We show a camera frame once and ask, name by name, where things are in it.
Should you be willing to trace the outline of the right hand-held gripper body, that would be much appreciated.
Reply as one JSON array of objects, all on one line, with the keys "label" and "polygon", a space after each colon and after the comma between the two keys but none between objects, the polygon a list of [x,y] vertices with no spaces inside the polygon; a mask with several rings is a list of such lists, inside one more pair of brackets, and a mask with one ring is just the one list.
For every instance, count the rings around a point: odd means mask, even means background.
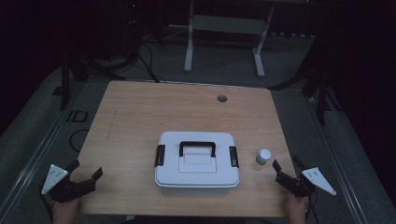
[{"label": "right hand-held gripper body", "polygon": [[316,188],[322,189],[333,196],[336,195],[336,190],[318,167],[302,170],[302,175],[299,178],[292,178],[280,169],[276,169],[276,182],[296,197],[310,196]]}]

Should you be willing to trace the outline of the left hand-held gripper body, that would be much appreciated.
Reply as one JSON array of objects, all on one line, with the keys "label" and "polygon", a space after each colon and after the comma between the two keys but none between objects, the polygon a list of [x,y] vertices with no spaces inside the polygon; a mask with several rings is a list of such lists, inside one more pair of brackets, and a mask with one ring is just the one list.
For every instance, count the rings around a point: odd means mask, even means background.
[{"label": "left hand-held gripper body", "polygon": [[41,187],[41,194],[48,194],[55,202],[66,203],[95,191],[96,183],[85,184],[86,180],[72,182],[70,175],[64,168],[52,164]]}]

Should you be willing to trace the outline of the small white-capped bottle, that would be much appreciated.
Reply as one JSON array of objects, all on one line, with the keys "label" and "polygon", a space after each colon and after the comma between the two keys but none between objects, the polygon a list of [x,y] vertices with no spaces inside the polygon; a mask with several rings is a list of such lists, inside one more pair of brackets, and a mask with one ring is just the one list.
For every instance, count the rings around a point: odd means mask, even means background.
[{"label": "small white-capped bottle", "polygon": [[256,162],[259,165],[264,165],[265,163],[267,163],[272,157],[272,153],[269,149],[261,149],[259,154],[256,157]]}]

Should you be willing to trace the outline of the white box lid black handle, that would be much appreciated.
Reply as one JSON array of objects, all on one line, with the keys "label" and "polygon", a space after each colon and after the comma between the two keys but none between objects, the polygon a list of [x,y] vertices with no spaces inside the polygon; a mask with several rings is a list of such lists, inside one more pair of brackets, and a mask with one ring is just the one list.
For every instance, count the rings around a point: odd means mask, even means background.
[{"label": "white box lid black handle", "polygon": [[239,182],[239,162],[229,133],[164,132],[157,146],[155,182],[225,185]]}]

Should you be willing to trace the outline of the white plastic storage box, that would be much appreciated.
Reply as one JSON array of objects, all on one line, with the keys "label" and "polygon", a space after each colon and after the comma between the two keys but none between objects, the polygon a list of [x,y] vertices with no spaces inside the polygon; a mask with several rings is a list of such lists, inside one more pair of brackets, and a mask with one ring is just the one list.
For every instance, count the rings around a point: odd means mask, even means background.
[{"label": "white plastic storage box", "polygon": [[160,188],[173,188],[173,189],[233,189],[239,185],[239,182],[235,184],[225,184],[225,185],[182,185],[182,184],[161,184],[156,183]]}]

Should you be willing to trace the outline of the person's left hand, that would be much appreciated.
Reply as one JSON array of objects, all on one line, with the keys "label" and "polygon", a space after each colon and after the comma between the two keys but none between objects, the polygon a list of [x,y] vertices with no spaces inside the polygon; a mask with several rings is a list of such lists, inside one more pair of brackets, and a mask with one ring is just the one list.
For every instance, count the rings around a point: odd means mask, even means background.
[{"label": "person's left hand", "polygon": [[52,224],[75,224],[80,204],[80,198],[66,203],[55,202],[51,208]]}]

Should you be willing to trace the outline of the person's right hand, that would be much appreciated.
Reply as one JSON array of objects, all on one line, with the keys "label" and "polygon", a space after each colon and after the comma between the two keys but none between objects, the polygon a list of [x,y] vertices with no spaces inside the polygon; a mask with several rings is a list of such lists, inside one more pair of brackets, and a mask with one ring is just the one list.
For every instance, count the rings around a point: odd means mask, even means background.
[{"label": "person's right hand", "polygon": [[296,197],[291,192],[285,203],[285,210],[289,224],[306,224],[305,214],[308,210],[309,200],[307,197]]}]

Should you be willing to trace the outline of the black metal stand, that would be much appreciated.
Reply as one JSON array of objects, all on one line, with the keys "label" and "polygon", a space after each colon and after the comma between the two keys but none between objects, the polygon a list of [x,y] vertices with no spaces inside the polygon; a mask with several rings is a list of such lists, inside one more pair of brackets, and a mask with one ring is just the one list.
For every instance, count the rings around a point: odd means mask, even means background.
[{"label": "black metal stand", "polygon": [[61,62],[61,85],[56,87],[53,92],[53,95],[62,97],[60,110],[65,110],[70,100],[70,74],[73,74],[77,81],[87,81],[89,75],[85,67],[89,66],[105,77],[124,80],[125,77],[116,75],[114,71],[126,67],[131,62],[131,60],[125,60],[121,63],[104,66],[81,51],[67,52]]},{"label": "black metal stand", "polygon": [[286,81],[268,87],[268,90],[280,91],[305,79],[306,82],[302,88],[302,94],[304,97],[313,97],[316,92],[318,93],[316,116],[319,123],[325,126],[324,112],[327,107],[326,95],[331,71],[330,56],[326,52],[324,45],[315,39],[304,56],[296,75]]}]

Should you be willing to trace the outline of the pale power strip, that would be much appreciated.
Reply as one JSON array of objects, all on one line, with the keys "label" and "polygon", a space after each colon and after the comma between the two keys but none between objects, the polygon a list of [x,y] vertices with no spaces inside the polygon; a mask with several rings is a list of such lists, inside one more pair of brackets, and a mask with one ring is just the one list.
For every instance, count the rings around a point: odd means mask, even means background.
[{"label": "pale power strip", "polygon": [[299,37],[299,38],[315,38],[314,35],[306,35],[306,34],[300,34],[300,33],[285,33],[285,32],[270,32],[270,35],[276,35],[276,36],[283,36],[285,38],[293,38],[293,37]]}]

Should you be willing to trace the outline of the metal floor rail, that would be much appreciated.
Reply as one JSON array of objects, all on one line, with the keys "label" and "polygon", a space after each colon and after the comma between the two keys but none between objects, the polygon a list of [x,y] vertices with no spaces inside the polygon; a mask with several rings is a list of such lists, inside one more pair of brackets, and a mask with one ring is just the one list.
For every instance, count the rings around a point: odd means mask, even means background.
[{"label": "metal floor rail", "polygon": [[335,109],[327,111],[322,125],[316,115],[318,101],[309,97],[305,102],[319,135],[324,140],[326,154],[339,186],[338,193],[343,196],[354,224],[368,224],[355,183],[359,179],[359,166],[363,162],[361,144],[342,112]]},{"label": "metal floor rail", "polygon": [[40,87],[0,136],[0,224],[6,224],[14,212],[48,153],[69,106],[84,87],[83,83],[72,86],[66,106],[61,106],[62,98],[52,93],[53,86]]}]

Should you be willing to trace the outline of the white metal stand frame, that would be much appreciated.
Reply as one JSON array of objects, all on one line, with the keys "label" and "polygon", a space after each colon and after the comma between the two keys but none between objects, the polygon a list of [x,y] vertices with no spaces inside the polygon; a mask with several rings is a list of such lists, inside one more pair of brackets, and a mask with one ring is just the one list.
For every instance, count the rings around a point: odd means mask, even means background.
[{"label": "white metal stand frame", "polygon": [[193,31],[223,32],[243,35],[258,35],[259,43],[252,49],[253,59],[256,66],[257,76],[264,77],[264,66],[262,62],[262,47],[267,37],[270,23],[275,13],[274,7],[269,7],[264,20],[241,19],[233,17],[220,17],[196,14],[194,12],[194,0],[189,4],[188,44],[185,55],[184,71],[190,72],[193,59]]}]

